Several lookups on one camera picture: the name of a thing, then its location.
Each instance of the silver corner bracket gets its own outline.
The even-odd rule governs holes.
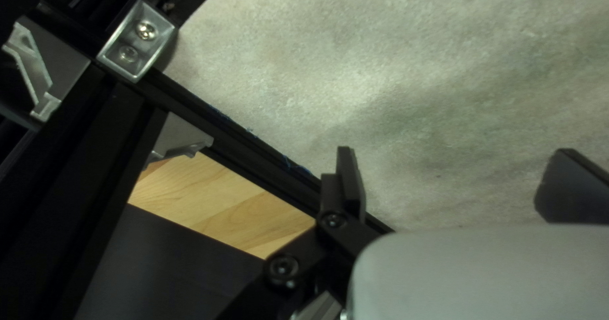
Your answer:
[[[144,0],[138,0],[97,55],[97,60],[138,82],[163,52],[177,28]]]
[[[25,16],[15,21],[2,50],[15,59],[34,101],[30,116],[41,122],[49,120],[91,63]]]
[[[213,143],[213,137],[170,112],[161,133],[156,139],[154,148],[148,156],[144,170],[149,163],[154,161],[166,160],[180,155],[193,158],[197,151],[209,147]]]

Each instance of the gray plastic part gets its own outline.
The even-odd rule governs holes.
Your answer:
[[[30,115],[46,122],[88,67],[89,59],[25,16],[2,47],[16,61],[34,102]]]
[[[609,227],[394,233],[358,258],[353,320],[609,319]]]
[[[148,157],[148,163],[179,155],[193,158],[197,151],[213,143],[213,137],[170,112]]]

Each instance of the black metal frame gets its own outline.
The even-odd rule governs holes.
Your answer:
[[[95,62],[133,0],[73,1],[41,0],[27,17],[92,64],[43,126],[11,100],[0,102],[19,111],[6,112],[11,119],[31,124],[0,180],[0,307],[9,318],[75,314],[168,112],[214,137],[202,153],[308,215],[319,213],[322,182],[308,170],[158,70],[134,84]],[[181,24],[204,0],[151,1]],[[391,231],[368,214],[361,220],[376,235]]]

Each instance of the gray carpet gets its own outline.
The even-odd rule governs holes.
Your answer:
[[[354,147],[397,229],[539,222],[555,149],[609,167],[609,0],[208,0],[166,73],[317,176]]]

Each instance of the bolt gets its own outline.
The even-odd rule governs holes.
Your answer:
[[[338,228],[343,226],[346,223],[346,219],[344,216],[336,213],[331,213],[324,216],[324,223],[331,228]]]
[[[120,55],[122,60],[127,61],[129,63],[133,63],[133,62],[137,61],[138,57],[140,56],[138,54],[138,51],[133,49],[133,47],[131,47],[129,45],[121,46],[118,49],[118,54]]]
[[[156,30],[154,27],[150,23],[144,21],[140,21],[135,26],[135,32],[138,34],[138,37],[143,40],[153,40],[156,37]]]

